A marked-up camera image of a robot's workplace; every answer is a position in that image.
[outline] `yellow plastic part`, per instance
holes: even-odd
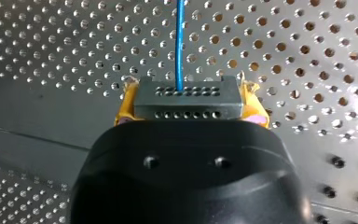
[[[138,119],[134,116],[133,112],[133,102],[135,100],[136,92],[138,91],[139,83],[132,82],[130,84],[126,84],[124,92],[125,96],[123,99],[123,103],[117,113],[115,119],[115,126],[120,124],[122,120],[142,120]],[[260,87],[253,82],[248,82],[243,80],[240,85],[240,93],[242,100],[244,101],[244,107],[242,112],[241,120],[247,120],[251,116],[264,117],[265,122],[258,123],[259,125],[268,128],[269,127],[269,114],[266,112],[264,107],[260,104],[257,97],[255,96],[255,92]]]

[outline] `blue cable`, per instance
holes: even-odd
[[[177,0],[176,13],[176,47],[175,47],[175,81],[176,89],[183,90],[183,22],[185,20],[185,1]]]

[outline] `perforated metal wall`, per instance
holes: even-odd
[[[90,147],[123,80],[173,80],[175,3],[0,1],[0,129]],[[315,213],[358,223],[358,0],[188,0],[184,26],[186,81],[258,82]]]

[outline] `rounded black casing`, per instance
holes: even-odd
[[[134,121],[104,133],[71,223],[303,224],[310,204],[273,132],[245,121]]]

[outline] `metal enclosure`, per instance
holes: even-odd
[[[0,223],[68,223],[123,80],[173,80],[173,0],[0,0]],[[187,0],[186,81],[258,82],[320,223],[358,223],[358,0]]]

